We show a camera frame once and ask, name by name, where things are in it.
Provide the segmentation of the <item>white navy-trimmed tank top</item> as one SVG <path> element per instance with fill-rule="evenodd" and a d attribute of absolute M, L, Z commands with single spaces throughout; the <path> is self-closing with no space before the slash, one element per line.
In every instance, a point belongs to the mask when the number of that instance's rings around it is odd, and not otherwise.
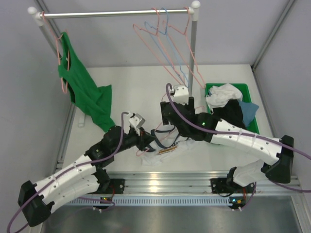
<path fill-rule="evenodd" d="M 151 134 L 155 135 L 154 129 L 151 130 Z M 160 165 L 165 160 L 192 149 L 196 144 L 196 142 L 189 137 L 181 136 L 177 128 L 176 131 L 167 137 L 163 142 L 159 142 L 159 138 L 161 137 L 163 136 L 157 134 L 156 140 L 149 144 L 155 148 L 155 152 L 145 153 L 139 157 L 142 166 Z"/>

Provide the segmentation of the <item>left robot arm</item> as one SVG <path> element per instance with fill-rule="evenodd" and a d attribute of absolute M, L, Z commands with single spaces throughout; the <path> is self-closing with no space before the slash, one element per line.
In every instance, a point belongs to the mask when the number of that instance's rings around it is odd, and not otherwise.
<path fill-rule="evenodd" d="M 155 139 L 143 128 L 131 127 L 125 133 L 122 127 L 114 126 L 100 142 L 64 169 L 35 183 L 23 183 L 17 202 L 28 225 L 43 223 L 58 208 L 80 196 L 106 192 L 110 178 L 105 167 L 114 161 L 114 155 L 132 147 L 143 150 Z"/>

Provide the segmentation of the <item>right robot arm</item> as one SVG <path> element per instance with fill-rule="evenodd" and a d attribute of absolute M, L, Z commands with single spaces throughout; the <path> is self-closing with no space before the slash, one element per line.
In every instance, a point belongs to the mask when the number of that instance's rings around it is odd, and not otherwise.
<path fill-rule="evenodd" d="M 230 169 L 226 185 L 231 192 L 239 192 L 260 180 L 290 183 L 294 161 L 291 150 L 294 139 L 291 136 L 265 138 L 218 116 L 204 112 L 197 114 L 193 98 L 185 105 L 163 101 L 160 108 L 163 123 L 174 125 L 182 137 L 236 148 L 258 158 L 245 166 Z"/>

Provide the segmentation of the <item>green tank top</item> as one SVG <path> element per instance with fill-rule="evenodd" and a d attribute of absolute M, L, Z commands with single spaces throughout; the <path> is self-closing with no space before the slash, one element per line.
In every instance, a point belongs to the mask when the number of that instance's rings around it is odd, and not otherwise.
<path fill-rule="evenodd" d="M 61 37 L 63 56 L 58 72 L 69 91 L 71 102 L 93 123 L 107 132 L 115 125 L 111 118 L 112 86 L 97 86 L 86 67 L 79 60 L 66 32 Z"/>

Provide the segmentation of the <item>white garment in bin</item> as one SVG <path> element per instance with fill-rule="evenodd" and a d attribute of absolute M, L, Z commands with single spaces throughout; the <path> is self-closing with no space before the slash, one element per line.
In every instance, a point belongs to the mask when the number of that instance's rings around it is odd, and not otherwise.
<path fill-rule="evenodd" d="M 208 90 L 206 103 L 211 112 L 214 108 L 223 108 L 230 100 L 242 100 L 242 92 L 233 85 L 226 83 L 221 86 L 213 86 Z"/>

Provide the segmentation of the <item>black garment in bin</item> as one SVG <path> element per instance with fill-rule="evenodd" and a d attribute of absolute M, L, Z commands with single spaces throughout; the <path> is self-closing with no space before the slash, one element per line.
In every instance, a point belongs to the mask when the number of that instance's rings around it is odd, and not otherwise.
<path fill-rule="evenodd" d="M 224 107 L 216 106 L 212 108 L 211 106 L 210 113 L 215 119 L 220 121 L 225 120 L 234 126 L 246 129 L 246 126 L 243 123 L 242 109 L 237 100 L 229 100 Z"/>

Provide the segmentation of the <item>blue garment in bin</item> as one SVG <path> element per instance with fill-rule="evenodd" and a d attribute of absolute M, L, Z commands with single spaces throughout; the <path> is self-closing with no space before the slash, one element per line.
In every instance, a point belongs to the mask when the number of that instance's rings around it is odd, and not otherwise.
<path fill-rule="evenodd" d="M 239 100 L 238 102 L 243 114 L 243 123 L 246 127 L 248 127 L 250 123 L 255 119 L 256 112 L 259 109 L 259 106 L 254 103 L 244 102 L 241 100 Z"/>

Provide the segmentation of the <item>green plastic bin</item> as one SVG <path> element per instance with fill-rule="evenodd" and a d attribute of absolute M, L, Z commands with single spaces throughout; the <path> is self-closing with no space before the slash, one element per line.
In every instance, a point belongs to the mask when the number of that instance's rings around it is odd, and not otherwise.
<path fill-rule="evenodd" d="M 234 86 L 235 88 L 237 88 L 238 90 L 240 90 L 240 92 L 242 93 L 242 101 L 253 103 L 251 100 L 251 95 L 250 95 L 249 88 L 248 88 L 247 84 L 245 84 L 245 83 L 232 83 L 231 85 Z M 250 125 L 248 127 L 246 127 L 246 129 L 248 131 L 253 132 L 253 133 L 259 134 L 259 128 L 258 128 L 256 118 L 250 123 Z"/>

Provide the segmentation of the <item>clothes rack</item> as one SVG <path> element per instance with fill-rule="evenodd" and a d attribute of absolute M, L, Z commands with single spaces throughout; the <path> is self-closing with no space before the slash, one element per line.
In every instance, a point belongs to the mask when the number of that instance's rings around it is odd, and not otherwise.
<path fill-rule="evenodd" d="M 134 10 L 134 11 L 113 11 L 113 12 L 85 12 L 85 13 L 45 13 L 39 12 L 35 7 L 28 8 L 28 14 L 32 16 L 41 32 L 44 34 L 46 40 L 49 42 L 50 47 L 56 54 L 58 59 L 58 66 L 60 64 L 60 59 L 63 56 L 63 47 L 61 42 L 62 33 L 57 35 L 52 28 L 49 28 L 51 34 L 53 35 L 53 39 L 50 39 L 48 33 L 45 31 L 45 27 L 49 26 L 48 20 L 56 19 L 56 18 L 88 18 L 88 17 L 122 17 L 122 16 L 130 16 L 130 15 L 152 15 L 156 14 L 151 10 Z M 186 13 L 184 9 L 173 9 L 167 10 L 168 13 Z M 63 79 L 61 79 L 62 91 L 64 94 L 69 93 L 69 91 L 65 88 Z"/>

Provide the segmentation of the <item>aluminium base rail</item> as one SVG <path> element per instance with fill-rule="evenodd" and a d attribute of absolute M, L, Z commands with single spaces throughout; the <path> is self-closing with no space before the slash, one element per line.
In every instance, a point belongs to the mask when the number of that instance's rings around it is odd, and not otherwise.
<path fill-rule="evenodd" d="M 209 195 L 213 178 L 226 172 L 109 172 L 111 178 L 125 179 L 125 195 Z"/>

